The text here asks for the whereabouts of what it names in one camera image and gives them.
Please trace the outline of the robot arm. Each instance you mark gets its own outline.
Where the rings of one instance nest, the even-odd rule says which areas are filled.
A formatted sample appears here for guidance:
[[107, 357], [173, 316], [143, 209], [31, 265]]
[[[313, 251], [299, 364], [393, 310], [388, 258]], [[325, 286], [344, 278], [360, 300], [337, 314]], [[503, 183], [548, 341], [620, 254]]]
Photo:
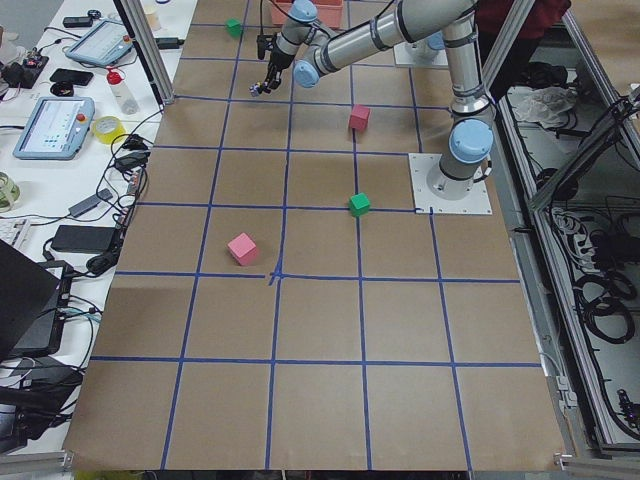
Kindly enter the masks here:
[[399, 1], [395, 7], [337, 33], [319, 20], [313, 2], [295, 1], [279, 32], [257, 36], [258, 58], [266, 59], [268, 66], [254, 93], [277, 89], [282, 72], [289, 67], [294, 68], [293, 79], [299, 86], [312, 88], [323, 76], [398, 44], [415, 44], [440, 33], [452, 87], [454, 124], [449, 152], [439, 161], [439, 170], [450, 180], [472, 180], [494, 143], [476, 10], [475, 1]]

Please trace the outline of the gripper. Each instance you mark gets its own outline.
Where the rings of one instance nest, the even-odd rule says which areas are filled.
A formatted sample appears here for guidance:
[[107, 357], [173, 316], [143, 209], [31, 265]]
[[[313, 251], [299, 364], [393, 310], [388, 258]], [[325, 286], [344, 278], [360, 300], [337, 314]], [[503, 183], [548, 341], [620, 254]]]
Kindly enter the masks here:
[[267, 69], [267, 78], [264, 81], [264, 92], [271, 94], [281, 84], [281, 74], [289, 68], [295, 58], [295, 45], [286, 42], [273, 42], [270, 50], [270, 59]]

